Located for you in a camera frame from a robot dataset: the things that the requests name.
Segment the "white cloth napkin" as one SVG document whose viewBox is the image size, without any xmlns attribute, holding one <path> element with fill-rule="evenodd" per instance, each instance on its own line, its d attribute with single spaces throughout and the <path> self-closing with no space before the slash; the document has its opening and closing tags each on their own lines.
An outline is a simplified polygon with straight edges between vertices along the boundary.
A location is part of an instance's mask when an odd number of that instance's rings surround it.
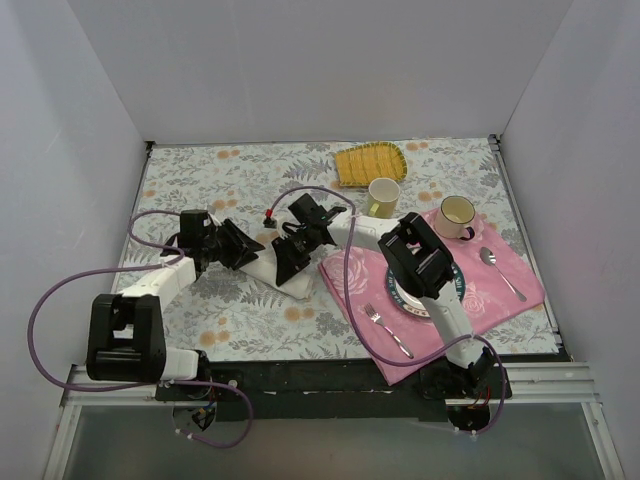
<svg viewBox="0 0 640 480">
<path fill-rule="evenodd" d="M 255 240 L 263 245 L 263 249 L 257 253 L 255 260 L 242 266 L 240 270 L 294 299 L 308 299 L 312 293 L 312 277 L 308 273 L 293 271 L 293 276 L 285 279 L 285 274 L 289 273 L 290 269 L 282 262 L 278 262 L 276 252 L 271 245 L 274 238 L 273 234 L 259 234 Z"/>
</svg>

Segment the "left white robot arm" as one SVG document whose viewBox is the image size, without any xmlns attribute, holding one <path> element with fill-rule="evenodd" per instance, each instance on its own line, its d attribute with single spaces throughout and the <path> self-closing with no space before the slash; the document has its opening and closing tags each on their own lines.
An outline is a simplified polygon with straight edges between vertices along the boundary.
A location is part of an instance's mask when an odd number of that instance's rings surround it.
<svg viewBox="0 0 640 480">
<path fill-rule="evenodd" d="M 178 381 L 193 400 L 213 386 L 199 366 L 196 350 L 168 347 L 163 311 L 195 283 L 211 263 L 237 270 L 264 249 L 231 220 L 217 222 L 205 210 L 179 214 L 179 231 L 161 247 L 157 269 L 116 294 L 101 294 L 92 304 L 86 369 L 97 381 L 158 383 Z"/>
</svg>

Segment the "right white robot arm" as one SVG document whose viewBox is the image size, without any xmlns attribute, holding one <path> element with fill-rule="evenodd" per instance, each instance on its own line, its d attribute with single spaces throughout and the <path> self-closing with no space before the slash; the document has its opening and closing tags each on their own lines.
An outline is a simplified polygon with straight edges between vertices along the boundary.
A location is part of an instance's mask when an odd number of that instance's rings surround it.
<svg viewBox="0 0 640 480">
<path fill-rule="evenodd" d="M 454 389 L 475 397 L 488 389 L 489 375 L 503 370 L 499 355 L 488 340 L 476 334 L 458 299 L 453 255 L 424 218 L 410 212 L 399 219 L 376 219 L 357 214 L 353 201 L 332 192 L 347 205 L 327 210 L 304 194 L 289 206 L 297 223 L 282 228 L 283 236 L 271 242 L 276 255 L 276 284 L 301 273 L 311 253 L 321 245 L 344 250 L 343 276 L 348 276 L 353 247 L 379 252 L 402 289 L 416 297 L 428 311 L 443 346 L 433 353 L 407 362 L 386 358 L 369 346 L 355 319 L 348 281 L 343 281 L 344 301 L 356 336 L 370 356 L 398 368 L 421 367 L 444 357 Z"/>
</svg>

